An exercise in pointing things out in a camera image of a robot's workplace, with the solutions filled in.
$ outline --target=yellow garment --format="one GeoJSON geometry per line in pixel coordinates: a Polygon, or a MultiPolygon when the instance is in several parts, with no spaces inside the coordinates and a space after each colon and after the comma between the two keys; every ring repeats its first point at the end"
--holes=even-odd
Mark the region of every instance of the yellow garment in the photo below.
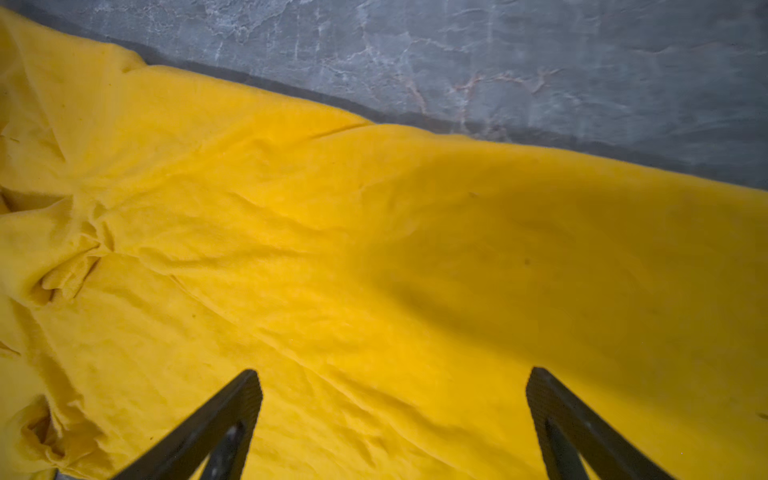
{"type": "Polygon", "coordinates": [[[533,365],[673,475],[768,477],[768,194],[5,10],[0,64],[2,478],[107,478],[249,367],[244,478],[544,478],[533,365]]]}

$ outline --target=gray textured surface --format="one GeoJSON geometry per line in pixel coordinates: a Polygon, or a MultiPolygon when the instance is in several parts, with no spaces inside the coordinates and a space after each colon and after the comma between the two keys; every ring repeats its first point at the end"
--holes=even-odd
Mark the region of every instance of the gray textured surface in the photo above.
{"type": "Polygon", "coordinates": [[[376,121],[768,189],[765,0],[8,0],[376,121]]]}

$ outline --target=crumpled fabric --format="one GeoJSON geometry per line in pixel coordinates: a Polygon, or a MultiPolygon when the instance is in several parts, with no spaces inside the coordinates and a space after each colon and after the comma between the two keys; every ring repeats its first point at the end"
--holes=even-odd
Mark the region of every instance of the crumpled fabric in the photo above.
{"type": "Polygon", "coordinates": [[[109,478],[253,368],[244,478],[545,478],[534,365],[673,475],[768,477],[765,192],[6,10],[0,71],[1,477],[109,478]]]}

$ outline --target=yellow fabric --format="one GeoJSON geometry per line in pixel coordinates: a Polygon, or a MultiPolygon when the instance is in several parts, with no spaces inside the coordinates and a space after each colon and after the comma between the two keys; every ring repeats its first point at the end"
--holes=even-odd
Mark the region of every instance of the yellow fabric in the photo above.
{"type": "Polygon", "coordinates": [[[244,478],[544,478],[533,365],[768,477],[768,194],[0,21],[2,478],[107,478],[248,367],[244,478]]]}

